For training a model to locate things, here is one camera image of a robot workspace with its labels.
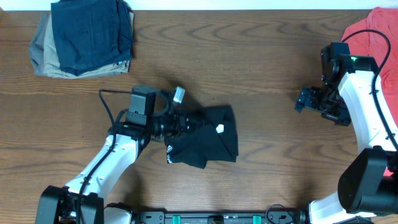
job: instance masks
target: folded cloth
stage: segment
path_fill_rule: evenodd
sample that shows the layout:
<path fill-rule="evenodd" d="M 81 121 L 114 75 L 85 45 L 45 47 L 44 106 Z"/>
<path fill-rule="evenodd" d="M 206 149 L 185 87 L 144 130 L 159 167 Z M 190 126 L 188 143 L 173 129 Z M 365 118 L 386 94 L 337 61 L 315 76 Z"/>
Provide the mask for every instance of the folded cloth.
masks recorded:
<path fill-rule="evenodd" d="M 204 108 L 200 113 L 205 125 L 189 134 L 165 139 L 167 162 L 183 162 L 204 169 L 207 161 L 236 162 L 238 135 L 232 107 Z"/>
<path fill-rule="evenodd" d="M 132 29 L 134 14 L 132 12 L 130 14 L 130 25 Z M 41 51 L 42 57 L 44 58 L 44 66 L 43 71 L 41 74 L 36 75 L 43 75 L 53 78 L 98 78 L 104 76 L 113 76 L 119 75 L 121 73 L 128 72 L 129 63 L 130 61 L 124 61 L 121 63 L 112 63 L 109 65 L 105 65 L 101 68 L 96 70 L 85 72 L 79 76 L 72 75 L 71 73 L 63 72 L 60 70 L 60 63 L 58 61 L 57 50 L 55 48 L 55 42 L 53 38 L 52 32 L 52 16 L 49 16 L 49 20 L 47 23 L 46 30 L 37 30 L 37 32 L 45 32 L 44 43 L 40 43 L 43 47 L 36 49 L 36 51 L 43 49 Z"/>
<path fill-rule="evenodd" d="M 384 33 L 391 42 L 391 53 L 380 72 L 381 87 L 384 98 L 394 121 L 398 125 L 398 9 L 373 9 L 367 18 L 349 26 L 342 39 L 353 32 L 363 29 L 374 29 Z M 378 34 L 365 32 L 352 36 L 346 41 L 351 54 L 373 56 L 380 66 L 387 53 L 387 44 Z"/>
<path fill-rule="evenodd" d="M 44 43 L 45 28 L 47 27 L 48 21 L 49 21 L 49 15 L 47 13 L 42 13 L 40 15 L 40 21 L 37 26 L 36 33 L 29 44 L 29 57 L 30 57 L 30 62 L 33 65 L 33 70 L 35 71 L 34 72 L 35 75 L 43 74 L 43 66 L 44 66 L 43 43 Z"/>
<path fill-rule="evenodd" d="M 80 75 L 132 59 L 130 19 L 122 0 L 60 1 L 51 10 L 60 70 Z"/>

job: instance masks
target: wooden table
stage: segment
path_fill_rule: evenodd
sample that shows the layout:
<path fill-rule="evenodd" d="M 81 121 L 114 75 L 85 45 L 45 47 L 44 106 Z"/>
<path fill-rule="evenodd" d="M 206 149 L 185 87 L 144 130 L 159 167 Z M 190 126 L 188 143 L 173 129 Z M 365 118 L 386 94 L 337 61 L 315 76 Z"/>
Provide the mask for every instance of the wooden table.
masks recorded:
<path fill-rule="evenodd" d="M 33 75 L 28 45 L 40 12 L 7 12 L 0 25 L 0 223 L 32 223 L 40 194 L 63 186 L 101 149 L 110 121 L 100 88 L 181 85 L 204 106 L 231 104 L 236 163 L 201 170 L 166 163 L 152 142 L 107 202 L 168 211 L 303 206 L 337 190 L 358 155 L 355 133 L 298 114 L 303 86 L 320 85 L 320 50 L 369 11 L 139 11 L 125 75 L 62 80 Z M 128 96 L 106 96 L 113 113 Z M 378 218 L 396 223 L 398 218 Z"/>

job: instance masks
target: gray cloth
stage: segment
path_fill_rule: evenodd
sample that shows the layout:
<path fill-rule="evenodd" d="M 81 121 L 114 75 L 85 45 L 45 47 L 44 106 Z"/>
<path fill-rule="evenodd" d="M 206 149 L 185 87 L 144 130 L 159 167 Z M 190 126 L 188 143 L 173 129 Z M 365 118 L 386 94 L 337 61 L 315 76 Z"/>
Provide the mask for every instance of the gray cloth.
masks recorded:
<path fill-rule="evenodd" d="M 43 13 L 40 15 L 40 21 L 37 26 L 36 33 L 29 44 L 29 57 L 30 57 L 30 62 L 32 62 L 33 65 L 33 70 L 35 71 L 35 75 L 43 74 L 43 66 L 44 66 L 43 43 L 44 43 L 45 28 L 47 27 L 48 21 L 49 21 L 49 15 L 47 13 Z"/>
<path fill-rule="evenodd" d="M 74 75 L 131 60 L 129 9 L 123 0 L 51 3 L 60 70 Z"/>
<path fill-rule="evenodd" d="M 132 29 L 134 14 L 131 12 L 129 14 L 130 14 L 131 29 Z M 42 21 L 45 21 L 47 27 L 41 26 Z M 36 38 L 37 36 L 44 36 L 44 38 L 38 39 Z M 119 63 L 112 63 L 110 65 L 105 65 L 94 71 L 83 73 L 80 76 L 75 76 L 70 73 L 61 71 L 59 68 L 60 64 L 58 61 L 57 51 L 55 49 L 55 43 L 53 39 L 51 15 L 48 14 L 42 14 L 39 26 L 37 27 L 36 30 L 36 35 L 34 39 L 32 39 L 32 43 L 34 44 L 31 44 L 29 46 L 29 53 L 31 55 L 35 55 L 34 57 L 30 56 L 30 61 L 34 66 L 35 75 L 53 77 L 53 78 L 67 78 L 67 79 L 97 78 L 97 77 L 119 75 L 128 72 L 129 69 L 130 61 L 125 61 Z"/>

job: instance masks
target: wooden tabletop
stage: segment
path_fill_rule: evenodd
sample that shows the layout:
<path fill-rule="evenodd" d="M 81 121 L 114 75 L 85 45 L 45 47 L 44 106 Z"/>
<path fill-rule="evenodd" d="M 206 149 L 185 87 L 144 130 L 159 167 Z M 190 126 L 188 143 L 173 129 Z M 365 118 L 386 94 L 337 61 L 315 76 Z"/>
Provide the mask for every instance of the wooden tabletop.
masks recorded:
<path fill-rule="evenodd" d="M 62 187 L 102 148 L 111 126 L 101 88 L 186 88 L 203 106 L 231 104 L 236 163 L 167 164 L 150 143 L 107 202 L 168 211 L 300 207 L 337 190 L 358 155 L 353 126 L 294 110 L 301 87 L 320 85 L 320 50 L 369 11 L 138 11 L 128 74 L 84 80 L 33 75 L 28 46 L 41 12 L 0 23 L 0 223 L 32 223 L 40 194 Z M 113 113 L 128 96 L 106 95 Z M 376 223 L 397 223 L 388 216 Z"/>

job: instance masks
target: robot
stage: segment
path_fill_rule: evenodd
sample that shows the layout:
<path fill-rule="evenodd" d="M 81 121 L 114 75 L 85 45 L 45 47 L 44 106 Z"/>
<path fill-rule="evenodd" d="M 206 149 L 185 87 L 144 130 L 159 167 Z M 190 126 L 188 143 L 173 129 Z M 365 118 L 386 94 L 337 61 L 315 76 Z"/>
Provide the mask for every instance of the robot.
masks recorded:
<path fill-rule="evenodd" d="M 372 57 L 351 55 L 344 41 L 333 42 L 322 49 L 323 86 L 303 88 L 295 105 L 299 112 L 310 108 L 336 124 L 354 126 L 359 156 L 341 175 L 337 192 L 309 202 L 306 208 L 273 205 L 265 213 L 138 213 L 123 203 L 104 208 L 104 201 L 120 175 L 134 163 L 151 138 L 165 138 L 167 142 L 181 134 L 190 134 L 208 122 L 198 113 L 175 109 L 183 100 L 183 88 L 159 91 L 136 86 L 132 92 L 99 91 L 112 121 L 105 144 L 87 167 L 64 187 L 48 186 L 44 190 L 35 222 L 332 224 L 372 223 L 371 217 L 376 215 L 398 213 L 395 135 L 398 128 L 384 99 L 379 77 L 389 52 L 378 67 Z M 129 109 L 122 110 L 114 120 L 102 97 L 103 91 L 130 94 Z M 165 101 L 160 113 L 154 113 L 156 95 Z M 386 170 L 392 175 L 384 175 Z"/>

